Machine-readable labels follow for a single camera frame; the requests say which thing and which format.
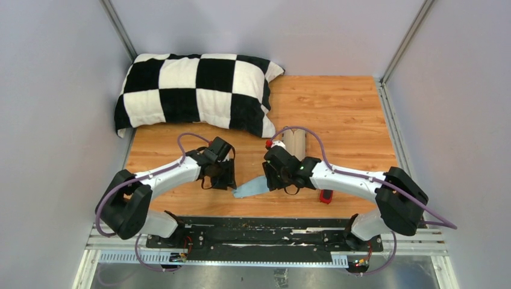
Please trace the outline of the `light blue cleaning cloth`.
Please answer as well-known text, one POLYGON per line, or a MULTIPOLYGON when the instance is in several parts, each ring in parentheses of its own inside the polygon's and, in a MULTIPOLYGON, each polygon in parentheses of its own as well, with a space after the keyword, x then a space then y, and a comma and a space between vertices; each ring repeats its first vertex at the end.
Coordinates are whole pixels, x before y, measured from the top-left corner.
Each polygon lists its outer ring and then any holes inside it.
POLYGON ((258 176, 233 190, 233 196, 241 199, 269 192, 267 177, 258 176))

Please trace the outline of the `beige plaid glasses case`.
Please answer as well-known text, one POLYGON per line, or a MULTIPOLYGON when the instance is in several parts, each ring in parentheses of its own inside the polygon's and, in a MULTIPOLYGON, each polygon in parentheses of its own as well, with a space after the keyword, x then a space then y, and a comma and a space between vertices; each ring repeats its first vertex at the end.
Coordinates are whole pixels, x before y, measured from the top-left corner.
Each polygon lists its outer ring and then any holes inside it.
POLYGON ((289 129, 282 133, 286 150, 300 161, 307 154, 307 132, 303 129, 289 129))

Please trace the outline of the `aluminium rail frame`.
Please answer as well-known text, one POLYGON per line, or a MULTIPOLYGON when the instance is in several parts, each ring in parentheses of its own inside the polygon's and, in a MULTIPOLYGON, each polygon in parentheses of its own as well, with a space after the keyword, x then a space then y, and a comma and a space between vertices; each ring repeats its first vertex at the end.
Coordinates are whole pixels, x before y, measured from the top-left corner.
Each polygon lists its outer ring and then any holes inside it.
MULTIPOLYGON (((90 235, 81 263, 75 276, 73 288, 91 288, 95 275, 99 273, 100 265, 135 264, 141 262, 149 266, 170 265, 172 255, 180 255, 184 249, 174 248, 147 248, 146 237, 140 241, 120 240, 118 238, 104 238, 100 235, 90 235)), ((451 268, 447 247, 443 236, 438 229, 419 229, 413 237, 397 235, 392 238, 390 234, 384 234, 378 239, 382 245, 381 252, 375 252, 376 256, 385 259, 384 267, 389 268, 388 262, 391 256, 426 256, 432 261, 434 267, 434 279, 442 288, 457 288, 457 281, 451 268)), ((183 261, 177 262, 176 266, 197 266, 206 268, 313 268, 313 269, 339 269, 342 273, 348 267, 348 258, 355 256, 354 252, 332 252, 326 261, 183 261)))

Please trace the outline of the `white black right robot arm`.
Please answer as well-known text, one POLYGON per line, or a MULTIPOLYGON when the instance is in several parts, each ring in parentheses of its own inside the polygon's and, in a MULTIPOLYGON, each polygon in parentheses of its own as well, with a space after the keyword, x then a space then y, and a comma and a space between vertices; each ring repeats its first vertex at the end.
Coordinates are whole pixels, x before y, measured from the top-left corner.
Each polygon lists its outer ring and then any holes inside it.
POLYGON ((263 170, 270 190, 332 190, 366 199, 376 209, 353 215, 344 230, 345 246, 360 251, 376 235, 395 232, 414 236, 428 196, 399 167, 387 172, 364 172, 327 164, 315 157, 302 160, 274 146, 264 156, 263 170))

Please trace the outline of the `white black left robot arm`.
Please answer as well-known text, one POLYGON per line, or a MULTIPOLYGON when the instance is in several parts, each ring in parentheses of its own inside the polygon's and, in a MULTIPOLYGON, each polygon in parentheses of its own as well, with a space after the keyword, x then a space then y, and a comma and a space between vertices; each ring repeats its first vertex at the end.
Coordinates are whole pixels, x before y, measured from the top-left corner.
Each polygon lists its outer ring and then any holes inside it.
POLYGON ((211 188, 235 189, 233 145, 220 137, 207 145, 185 151, 179 145, 181 156, 156 169, 132 173, 118 171, 95 208, 96 230, 105 237, 117 236, 122 240, 139 234, 155 235, 171 249, 184 243, 183 226, 169 211, 150 210, 158 196, 183 184, 210 179, 211 188))

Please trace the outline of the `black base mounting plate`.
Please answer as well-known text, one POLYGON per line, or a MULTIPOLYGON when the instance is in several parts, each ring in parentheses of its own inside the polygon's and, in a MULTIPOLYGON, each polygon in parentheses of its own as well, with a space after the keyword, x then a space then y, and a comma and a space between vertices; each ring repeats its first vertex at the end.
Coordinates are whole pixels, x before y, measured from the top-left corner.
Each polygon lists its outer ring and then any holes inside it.
POLYGON ((151 249, 182 249, 191 261, 327 263, 353 252, 343 231, 348 219, 182 216, 173 236, 151 236, 151 249))

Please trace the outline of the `red sunglasses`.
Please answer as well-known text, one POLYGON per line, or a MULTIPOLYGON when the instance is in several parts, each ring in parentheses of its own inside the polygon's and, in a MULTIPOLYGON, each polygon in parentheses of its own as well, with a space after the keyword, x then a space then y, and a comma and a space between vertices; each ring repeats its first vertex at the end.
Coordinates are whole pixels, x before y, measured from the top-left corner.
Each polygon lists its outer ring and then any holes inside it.
POLYGON ((319 194, 319 201, 324 204, 330 204, 333 199, 333 190, 321 190, 319 194))

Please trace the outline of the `black and white checkered pillow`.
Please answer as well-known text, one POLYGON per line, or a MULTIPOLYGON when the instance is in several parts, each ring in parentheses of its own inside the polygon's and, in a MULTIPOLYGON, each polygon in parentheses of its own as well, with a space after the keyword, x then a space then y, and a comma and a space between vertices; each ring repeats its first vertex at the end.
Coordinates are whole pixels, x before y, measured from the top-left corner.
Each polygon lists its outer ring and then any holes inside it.
POLYGON ((241 54, 140 54, 122 83, 115 131, 123 137, 143 125, 207 123, 271 137, 269 85, 284 73, 271 60, 241 54))

